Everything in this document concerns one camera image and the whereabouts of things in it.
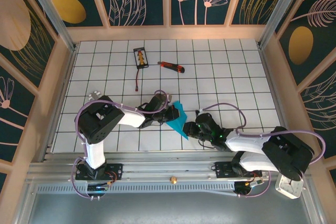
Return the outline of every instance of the gold circle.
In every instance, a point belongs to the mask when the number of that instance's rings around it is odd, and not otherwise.
[[[62,20],[77,24],[86,19],[86,12],[78,0],[51,0]]]
[[[23,0],[0,0],[0,45],[21,50],[30,38],[29,9]]]
[[[299,26],[294,30],[289,40],[289,58],[295,65],[300,65],[309,57],[313,48],[314,37],[311,30]]]

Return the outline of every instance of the teal fabric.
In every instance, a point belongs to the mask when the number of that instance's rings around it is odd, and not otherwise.
[[[183,110],[183,106],[180,102],[174,102],[173,105],[175,106],[175,108],[177,108],[180,112],[180,117],[167,122],[166,124],[171,127],[173,130],[175,130],[176,132],[180,133],[181,136],[183,136],[185,139],[188,140],[188,136],[183,132],[183,125],[185,123],[185,121],[187,120],[187,115],[184,113]]]

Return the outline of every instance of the white grid mat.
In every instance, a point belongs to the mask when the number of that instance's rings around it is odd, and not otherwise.
[[[137,68],[134,48],[145,47],[149,67]],[[157,62],[178,63],[185,73],[161,68]],[[180,101],[187,122],[195,110],[218,102],[238,105],[247,118],[245,131],[270,131],[279,125],[265,72],[253,39],[83,41],[79,47],[52,152],[82,152],[74,119],[88,95],[98,90],[128,106],[149,102],[162,89]],[[237,127],[242,118],[229,106],[212,108],[223,127]],[[182,138],[166,124],[142,130],[120,125],[104,141],[105,152],[203,150],[197,140]]]

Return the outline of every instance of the cable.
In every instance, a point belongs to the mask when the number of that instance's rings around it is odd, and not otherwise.
[[[268,134],[262,134],[261,133],[261,134],[258,134],[258,135],[244,134],[244,133],[240,132],[239,129],[242,129],[246,126],[246,123],[247,123],[246,117],[243,114],[243,112],[237,106],[234,106],[233,104],[230,104],[230,103],[221,102],[221,103],[217,103],[217,104],[211,105],[209,107],[206,107],[205,109],[202,109],[202,110],[206,111],[206,110],[208,110],[208,109],[210,109],[214,106],[218,106],[218,105],[228,105],[228,106],[234,107],[239,112],[239,114],[242,115],[242,117],[244,119],[244,123],[243,123],[242,126],[239,126],[239,127],[236,128],[236,133],[237,133],[238,136],[259,138],[259,137],[278,136],[278,135],[282,135],[282,134],[292,134],[292,133],[306,133],[306,134],[313,135],[313,136],[317,137],[318,140],[320,140],[321,145],[322,145],[322,148],[321,148],[322,150],[321,150],[321,153],[309,163],[310,165],[317,162],[324,155],[324,153],[326,151],[325,141],[324,141],[323,137],[321,135],[317,134],[316,132],[313,132],[313,131],[290,130],[290,131],[279,131],[279,132],[268,133]]]
[[[140,70],[140,68],[137,70],[137,72],[136,72],[136,78],[135,78],[135,91],[137,92],[138,90],[139,90],[139,88],[138,88],[138,74],[139,74],[139,70]]]
[[[205,146],[205,145],[201,144],[199,140],[198,140],[198,143],[199,143],[200,146],[202,146],[204,148],[215,149],[215,147],[209,147],[209,146]]]

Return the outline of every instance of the clock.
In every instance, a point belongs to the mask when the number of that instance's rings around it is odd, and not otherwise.
[[[300,181],[294,181],[279,174],[275,189],[291,199],[299,198],[303,189],[303,179]]]

